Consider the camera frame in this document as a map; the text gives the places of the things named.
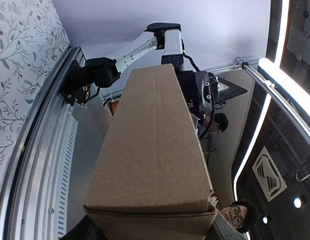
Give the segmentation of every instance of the person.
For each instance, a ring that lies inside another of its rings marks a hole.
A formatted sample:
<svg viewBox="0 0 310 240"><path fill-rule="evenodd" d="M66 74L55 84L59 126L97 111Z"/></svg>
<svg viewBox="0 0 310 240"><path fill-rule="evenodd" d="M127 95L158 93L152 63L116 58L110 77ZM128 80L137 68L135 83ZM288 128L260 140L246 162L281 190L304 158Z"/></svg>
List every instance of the person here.
<svg viewBox="0 0 310 240"><path fill-rule="evenodd" d="M196 109L189 109L190 113L194 115L196 118L198 118L200 127L199 127L199 135L202 134L205 130L205 128L208 126L210 121L210 116L206 116L204 113L200 112ZM228 128L228 118L224 113L216 113L214 115L213 123L211 124L208 133L209 134L219 134L226 131Z"/></svg>
<svg viewBox="0 0 310 240"><path fill-rule="evenodd" d="M239 200L220 211L224 218L239 233L246 233L255 224L256 207L254 204Z"/></svg>

